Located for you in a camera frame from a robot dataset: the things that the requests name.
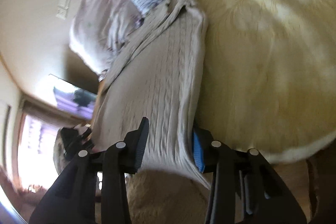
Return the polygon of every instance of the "beige wall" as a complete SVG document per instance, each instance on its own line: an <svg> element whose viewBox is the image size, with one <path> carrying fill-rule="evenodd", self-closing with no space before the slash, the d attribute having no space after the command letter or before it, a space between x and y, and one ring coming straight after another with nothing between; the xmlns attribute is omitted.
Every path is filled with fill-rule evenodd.
<svg viewBox="0 0 336 224"><path fill-rule="evenodd" d="M21 97L21 91L16 86L16 84L12 81L8 71L1 63L0 60L0 109L2 115L0 114L0 165L3 165L3 134L4 134L4 116L6 111L6 107L10 106L9 112L9 120L7 124L6 130L6 168L9 171L8 173L11 174L12 166L11 166L11 159L12 159L12 140L13 140L13 133L14 133L14 124L16 120L16 113L18 110L19 102Z"/></svg>
<svg viewBox="0 0 336 224"><path fill-rule="evenodd" d="M96 75L68 47L69 28L80 0L71 0L68 18L57 18L58 0L0 0L0 52L23 92L41 98L43 80L53 74L95 92Z"/></svg>

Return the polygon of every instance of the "white knit blanket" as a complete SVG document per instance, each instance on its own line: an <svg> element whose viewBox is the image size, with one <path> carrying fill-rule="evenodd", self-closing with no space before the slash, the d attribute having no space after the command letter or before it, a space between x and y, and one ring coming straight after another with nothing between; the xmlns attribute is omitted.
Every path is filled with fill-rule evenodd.
<svg viewBox="0 0 336 224"><path fill-rule="evenodd" d="M123 140L143 116L150 132L142 169L165 170L209 186L192 157L192 126L207 22L196 0L166 0L130 36L105 78L92 140Z"/></svg>

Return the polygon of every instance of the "beige bedspread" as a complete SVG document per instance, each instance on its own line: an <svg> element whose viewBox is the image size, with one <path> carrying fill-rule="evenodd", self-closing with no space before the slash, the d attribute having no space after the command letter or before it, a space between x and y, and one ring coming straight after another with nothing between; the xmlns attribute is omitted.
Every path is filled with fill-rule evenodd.
<svg viewBox="0 0 336 224"><path fill-rule="evenodd" d="M106 75L92 132L97 149L123 140L146 116L150 132L142 168L208 186L190 151L206 28L196 0L166 0L151 12Z"/></svg>
<svg viewBox="0 0 336 224"><path fill-rule="evenodd" d="M336 0L198 0L209 19L196 120L271 162L336 136Z"/></svg>

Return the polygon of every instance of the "metal screw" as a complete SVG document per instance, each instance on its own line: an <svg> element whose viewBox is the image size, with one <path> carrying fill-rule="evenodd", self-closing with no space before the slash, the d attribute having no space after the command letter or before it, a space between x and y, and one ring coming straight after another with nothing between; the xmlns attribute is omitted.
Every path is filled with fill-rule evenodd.
<svg viewBox="0 0 336 224"><path fill-rule="evenodd" d="M81 150L78 152L78 156L80 156L81 158L82 157L85 157L87 155L87 151L86 150Z"/></svg>
<svg viewBox="0 0 336 224"><path fill-rule="evenodd" d="M259 151L255 148L252 148L249 150L249 153L252 155L252 156L257 156L259 154Z"/></svg>
<svg viewBox="0 0 336 224"><path fill-rule="evenodd" d="M211 142L211 146L213 146L213 147L220 147L222 144L221 144L221 142L220 141L212 141Z"/></svg>
<svg viewBox="0 0 336 224"><path fill-rule="evenodd" d="M124 142L117 142L115 146L117 148L121 149L121 148L124 148L126 146L126 143L124 143Z"/></svg>

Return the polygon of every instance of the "wall switch plate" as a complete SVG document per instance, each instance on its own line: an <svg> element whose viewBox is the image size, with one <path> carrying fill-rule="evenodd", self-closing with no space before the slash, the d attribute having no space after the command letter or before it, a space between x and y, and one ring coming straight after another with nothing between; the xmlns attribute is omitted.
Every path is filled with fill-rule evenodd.
<svg viewBox="0 0 336 224"><path fill-rule="evenodd" d="M68 9L70 6L70 0L59 0L58 1L58 6L64 8L64 9Z"/></svg>
<svg viewBox="0 0 336 224"><path fill-rule="evenodd" d="M68 9L64 9L63 7L57 6L56 16L60 19L66 19L68 16Z"/></svg>

